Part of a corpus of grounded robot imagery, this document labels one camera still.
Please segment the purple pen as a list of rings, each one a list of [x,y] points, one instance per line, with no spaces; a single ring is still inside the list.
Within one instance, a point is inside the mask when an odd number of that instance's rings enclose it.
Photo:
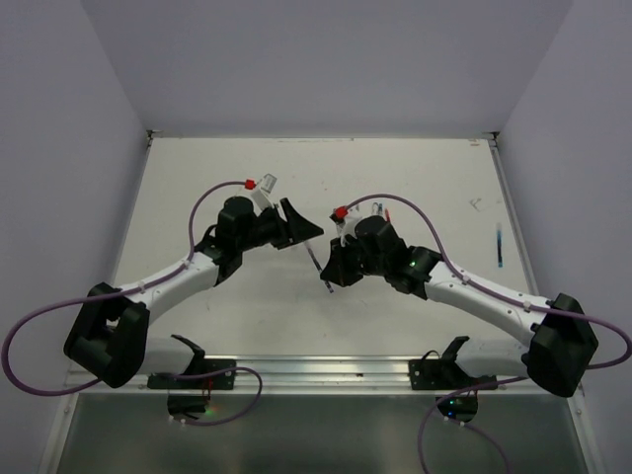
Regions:
[[[319,279],[325,285],[325,287],[327,288],[328,292],[330,294],[333,294],[334,293],[334,288],[331,286],[331,284],[328,281],[322,280],[320,278],[320,274],[322,273],[323,269],[322,269],[322,266],[320,265],[320,263],[319,263],[319,261],[318,261],[318,259],[316,257],[316,254],[315,254],[311,244],[309,242],[304,242],[304,247],[307,250],[307,253],[308,253],[308,255],[309,255],[309,257],[310,257],[310,259],[311,259],[311,261],[312,261],[312,263],[313,263],[313,265],[314,265],[314,267],[315,267],[315,269],[316,269],[316,271],[317,271],[317,273],[319,275]]]

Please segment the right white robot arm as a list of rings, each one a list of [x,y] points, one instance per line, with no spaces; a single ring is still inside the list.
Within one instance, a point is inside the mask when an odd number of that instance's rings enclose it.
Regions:
[[[589,367],[598,341],[590,324],[565,317],[579,302],[523,294],[488,280],[478,281],[446,258],[409,246],[379,215],[334,214],[338,235],[322,280],[339,287],[364,277],[383,277],[396,291],[464,311],[509,335],[507,340],[459,336],[440,357],[419,371],[436,389],[490,382],[499,375],[525,377],[553,395],[569,398]]]

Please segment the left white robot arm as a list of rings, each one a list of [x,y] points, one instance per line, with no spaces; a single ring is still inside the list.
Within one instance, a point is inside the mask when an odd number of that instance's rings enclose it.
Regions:
[[[267,245],[282,250],[323,233],[286,198],[256,211],[251,199],[231,197],[216,222],[178,263],[147,281],[122,287],[95,285],[63,352],[112,388],[140,374],[166,376],[183,387],[195,387],[205,375],[203,349],[179,335],[151,339],[151,324],[190,297],[229,279],[241,267],[244,253]]]

